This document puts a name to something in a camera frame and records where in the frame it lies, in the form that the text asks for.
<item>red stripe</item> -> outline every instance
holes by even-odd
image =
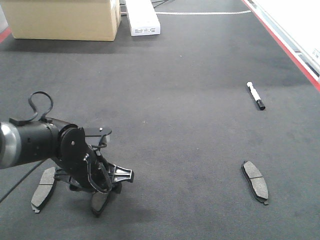
[[[247,4],[242,0],[245,5],[254,13],[254,15],[259,19],[265,29],[273,37],[273,39],[280,45],[284,52],[289,56],[289,58],[294,62],[294,64],[300,69],[300,71],[306,76],[307,79],[313,84],[313,86],[320,92],[320,83],[315,80],[315,78],[308,72],[308,70],[299,62],[299,60],[292,54],[292,52],[284,45],[284,43],[271,31],[271,29],[265,24],[265,22],[255,13],[255,10],[251,5]]]
[[[3,32],[0,33],[0,43],[2,43],[11,33],[11,29],[7,27]]]

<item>brake pad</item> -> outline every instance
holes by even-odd
[[[251,161],[245,161],[241,168],[250,184],[255,199],[264,205],[268,205],[268,187],[259,169]]]
[[[41,209],[45,206],[47,201],[50,199],[52,193],[56,187],[56,179],[55,177],[56,168],[50,167],[46,169],[41,177],[40,183],[35,190],[32,200],[31,206],[36,214],[38,214]]]

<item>white box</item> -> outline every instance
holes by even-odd
[[[160,22],[150,0],[126,0],[131,36],[160,34]]]

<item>cardboard box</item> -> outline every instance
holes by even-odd
[[[113,41],[119,0],[0,0],[16,39]]]

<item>white line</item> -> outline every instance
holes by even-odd
[[[247,11],[225,11],[225,12],[167,12],[167,11],[156,11],[159,15],[238,15],[251,13]]]

